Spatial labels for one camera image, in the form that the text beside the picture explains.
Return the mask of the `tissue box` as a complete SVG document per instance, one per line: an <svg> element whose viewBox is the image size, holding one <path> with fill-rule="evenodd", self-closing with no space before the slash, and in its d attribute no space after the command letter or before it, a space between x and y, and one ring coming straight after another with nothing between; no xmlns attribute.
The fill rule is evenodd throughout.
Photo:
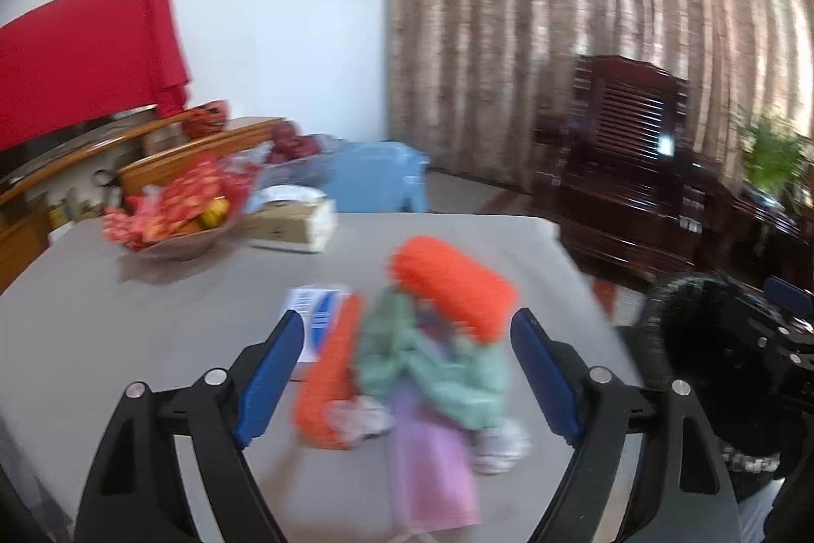
<svg viewBox="0 0 814 543"><path fill-rule="evenodd" d="M244 235L252 247L320 253L337 227L335 201L314 187L265 187L254 191L244 207Z"/></svg>

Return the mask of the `green rubber glove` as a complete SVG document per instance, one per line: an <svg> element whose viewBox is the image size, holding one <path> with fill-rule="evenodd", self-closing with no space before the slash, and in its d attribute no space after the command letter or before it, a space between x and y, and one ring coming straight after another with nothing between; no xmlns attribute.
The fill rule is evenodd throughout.
<svg viewBox="0 0 814 543"><path fill-rule="evenodd" d="M378 403L389 403L397 383L408 379L462 430L480 432L504 419L510 387L504 345L475 342L399 288L384 288L364 316L352 366L357 391Z"/></svg>

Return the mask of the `dark wooden side table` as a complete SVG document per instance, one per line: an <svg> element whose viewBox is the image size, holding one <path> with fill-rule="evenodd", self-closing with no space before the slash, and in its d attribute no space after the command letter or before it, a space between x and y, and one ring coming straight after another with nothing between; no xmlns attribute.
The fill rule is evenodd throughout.
<svg viewBox="0 0 814 543"><path fill-rule="evenodd" d="M785 207L727 189L708 194L695 264L762 288L770 277L812 290L812 208L784 194Z"/></svg>

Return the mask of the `white blue medicine box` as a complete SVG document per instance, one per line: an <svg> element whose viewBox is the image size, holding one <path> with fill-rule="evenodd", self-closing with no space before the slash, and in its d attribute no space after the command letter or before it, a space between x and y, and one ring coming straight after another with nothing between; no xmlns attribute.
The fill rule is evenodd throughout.
<svg viewBox="0 0 814 543"><path fill-rule="evenodd" d="M351 294L346 285L300 285L285 294L281 311L293 310L304 325L304 347L297 368L309 368L318 360L328 333L337 323L343 301Z"/></svg>

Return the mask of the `glass bowl of apples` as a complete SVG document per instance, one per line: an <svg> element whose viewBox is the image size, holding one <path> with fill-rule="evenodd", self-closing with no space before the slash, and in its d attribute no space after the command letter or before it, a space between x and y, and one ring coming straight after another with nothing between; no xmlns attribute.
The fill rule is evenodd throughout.
<svg viewBox="0 0 814 543"><path fill-rule="evenodd" d="M250 150L256 190L277 185L321 189L335 175L335 150L322 135L302 134L292 121L280 121L268 139Z"/></svg>

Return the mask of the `patterned beige curtain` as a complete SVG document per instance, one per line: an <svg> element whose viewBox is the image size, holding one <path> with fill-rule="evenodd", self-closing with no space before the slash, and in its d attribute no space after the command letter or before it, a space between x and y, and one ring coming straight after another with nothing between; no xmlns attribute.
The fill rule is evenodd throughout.
<svg viewBox="0 0 814 543"><path fill-rule="evenodd" d="M686 80L690 146L741 173L749 116L812 130L812 0L388 0L388 132L444 169L529 186L535 119L582 55Z"/></svg>

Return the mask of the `wooden tv cabinet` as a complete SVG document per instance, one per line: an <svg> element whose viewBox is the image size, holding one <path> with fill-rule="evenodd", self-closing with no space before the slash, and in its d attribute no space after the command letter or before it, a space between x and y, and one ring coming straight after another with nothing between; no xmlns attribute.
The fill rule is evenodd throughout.
<svg viewBox="0 0 814 543"><path fill-rule="evenodd" d="M2 180L2 287L8 288L50 247L70 220L164 185L200 156L226 156L268 139L277 117L230 119L222 132L190 140L181 123L134 113L37 157Z"/></svg>

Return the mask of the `glass bowl of snacks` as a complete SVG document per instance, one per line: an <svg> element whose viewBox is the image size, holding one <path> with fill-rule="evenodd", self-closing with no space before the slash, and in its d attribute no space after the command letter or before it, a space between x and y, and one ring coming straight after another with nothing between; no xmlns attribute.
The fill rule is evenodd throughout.
<svg viewBox="0 0 814 543"><path fill-rule="evenodd" d="M108 208L108 241L148 258L198 258L239 224L259 167L247 158L203 156L168 185L128 197L128 208Z"/></svg>

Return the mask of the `green potted plant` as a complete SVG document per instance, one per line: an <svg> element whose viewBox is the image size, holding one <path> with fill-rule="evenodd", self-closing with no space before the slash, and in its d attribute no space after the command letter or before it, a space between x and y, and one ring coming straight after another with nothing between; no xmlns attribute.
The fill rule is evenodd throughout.
<svg viewBox="0 0 814 543"><path fill-rule="evenodd" d="M745 181L766 197L778 200L810 164L812 139L772 111L745 116L740 132Z"/></svg>

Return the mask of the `red cloth cover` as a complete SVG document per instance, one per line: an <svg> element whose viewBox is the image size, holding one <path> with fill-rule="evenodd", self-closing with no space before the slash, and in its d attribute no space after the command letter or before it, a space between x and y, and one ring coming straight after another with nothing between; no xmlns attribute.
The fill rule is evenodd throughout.
<svg viewBox="0 0 814 543"><path fill-rule="evenodd" d="M54 0L2 27L4 149L83 121L155 106L175 116L190 82L171 0Z"/></svg>

